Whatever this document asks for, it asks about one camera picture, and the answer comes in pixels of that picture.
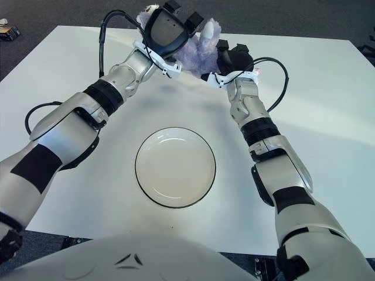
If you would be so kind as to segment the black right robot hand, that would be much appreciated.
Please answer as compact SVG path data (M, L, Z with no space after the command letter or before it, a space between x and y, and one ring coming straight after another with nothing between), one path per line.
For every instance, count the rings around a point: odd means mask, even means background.
M234 71L253 71L254 60L245 44L239 44L229 49L227 40L219 39L216 44L217 66L219 74L226 76Z

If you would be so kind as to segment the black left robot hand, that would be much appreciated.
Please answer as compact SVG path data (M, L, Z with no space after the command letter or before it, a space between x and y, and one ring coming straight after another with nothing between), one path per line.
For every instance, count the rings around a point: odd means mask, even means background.
M201 27L204 18L197 12L181 22L178 13L181 6L176 1L166 1L148 19L145 37L148 47L166 59L180 50Z

